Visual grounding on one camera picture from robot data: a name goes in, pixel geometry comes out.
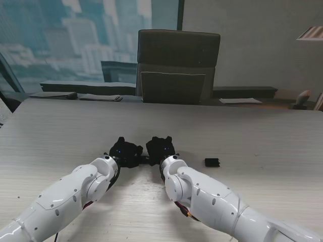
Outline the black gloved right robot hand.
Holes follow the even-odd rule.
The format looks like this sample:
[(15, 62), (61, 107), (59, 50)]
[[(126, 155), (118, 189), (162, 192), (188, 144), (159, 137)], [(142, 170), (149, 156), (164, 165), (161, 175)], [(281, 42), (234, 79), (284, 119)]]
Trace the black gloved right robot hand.
[(160, 165), (167, 157), (176, 154), (175, 148), (172, 143), (172, 137), (166, 138), (152, 137), (150, 141), (146, 143), (146, 149), (148, 152), (148, 160), (151, 166), (155, 164)]

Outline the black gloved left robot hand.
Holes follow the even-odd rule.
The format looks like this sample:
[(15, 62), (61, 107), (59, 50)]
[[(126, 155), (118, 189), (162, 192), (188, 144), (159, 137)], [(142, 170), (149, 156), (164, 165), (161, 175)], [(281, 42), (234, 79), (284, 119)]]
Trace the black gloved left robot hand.
[(126, 142), (124, 137), (119, 137), (117, 142), (110, 148), (109, 156), (115, 157), (120, 167), (134, 168), (139, 166), (142, 152), (142, 146)]

